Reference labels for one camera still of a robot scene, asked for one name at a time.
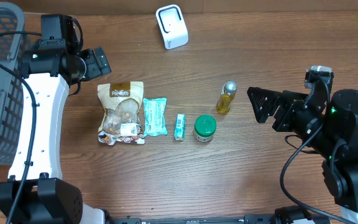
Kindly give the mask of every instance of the blue packet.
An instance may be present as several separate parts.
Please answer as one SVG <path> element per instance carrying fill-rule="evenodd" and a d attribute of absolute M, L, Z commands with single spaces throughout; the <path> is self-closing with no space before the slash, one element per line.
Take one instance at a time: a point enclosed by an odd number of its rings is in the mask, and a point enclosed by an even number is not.
<path fill-rule="evenodd" d="M 165 107 L 167 106 L 166 98 L 143 99 L 145 131 L 144 136 L 167 135 L 165 127 Z"/>

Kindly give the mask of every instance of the plastic crate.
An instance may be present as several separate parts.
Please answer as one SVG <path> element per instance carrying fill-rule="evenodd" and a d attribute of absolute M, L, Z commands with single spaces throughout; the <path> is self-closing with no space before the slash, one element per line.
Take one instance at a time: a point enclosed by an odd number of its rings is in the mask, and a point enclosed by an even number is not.
<path fill-rule="evenodd" d="M 0 32 L 24 30 L 24 13 L 15 4 L 0 2 Z M 22 35 L 0 37 L 0 63 L 14 70 L 21 47 Z M 12 164 L 23 109 L 23 89 L 19 80 L 0 69 L 0 164 Z"/>

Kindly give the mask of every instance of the wooden tabletop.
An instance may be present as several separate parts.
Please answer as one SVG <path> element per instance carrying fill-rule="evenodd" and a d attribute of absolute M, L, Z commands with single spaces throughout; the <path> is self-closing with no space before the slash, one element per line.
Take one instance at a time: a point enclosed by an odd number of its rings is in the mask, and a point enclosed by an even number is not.
<path fill-rule="evenodd" d="M 80 188 L 85 203 L 113 217 L 238 217 L 293 205 L 279 185 L 293 152 L 283 139 L 288 133 L 276 133 L 273 118 L 258 124 L 246 91 L 258 86 L 308 93 L 303 80 L 310 65 L 333 68 L 333 91 L 358 89 L 358 11 L 184 18 L 189 43 L 165 50 L 154 15 L 77 17 L 84 48 L 102 46 L 112 73 L 84 83 L 79 95 L 67 99 L 60 144 L 64 180 Z M 39 31 L 39 17 L 28 17 L 26 30 Z M 228 80 L 237 82 L 238 91 L 224 116 L 215 105 Z M 96 88 L 128 81 L 144 82 L 146 98 L 168 99 L 168 135 L 148 136 L 143 146 L 100 144 L 103 107 Z M 187 118 L 184 142 L 173 139 L 178 113 Z M 202 114 L 218 122 L 210 143 L 193 137 Z M 143 123 L 143 110 L 140 117 Z M 299 200 L 338 215 L 323 182 L 322 161 L 300 154 L 285 184 Z M 8 169 L 0 167 L 0 181 Z"/>

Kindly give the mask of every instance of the bottle with yellow liquid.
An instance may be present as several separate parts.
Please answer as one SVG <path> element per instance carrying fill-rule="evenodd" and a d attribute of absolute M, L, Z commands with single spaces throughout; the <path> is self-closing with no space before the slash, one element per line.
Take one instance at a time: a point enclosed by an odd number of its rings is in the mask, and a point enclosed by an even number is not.
<path fill-rule="evenodd" d="M 235 81 L 228 81 L 222 88 L 221 96 L 216 103 L 216 111 L 221 114 L 227 114 L 230 110 L 231 102 L 236 95 L 237 84 Z"/>

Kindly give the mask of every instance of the wall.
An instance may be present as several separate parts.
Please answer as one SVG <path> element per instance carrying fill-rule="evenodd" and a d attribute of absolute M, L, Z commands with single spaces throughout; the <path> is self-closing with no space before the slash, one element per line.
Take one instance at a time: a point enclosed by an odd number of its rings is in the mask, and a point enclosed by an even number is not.
<path fill-rule="evenodd" d="M 358 10 L 358 0 L 8 0 L 25 12 L 70 15 L 153 14 L 177 4 L 183 13 Z"/>

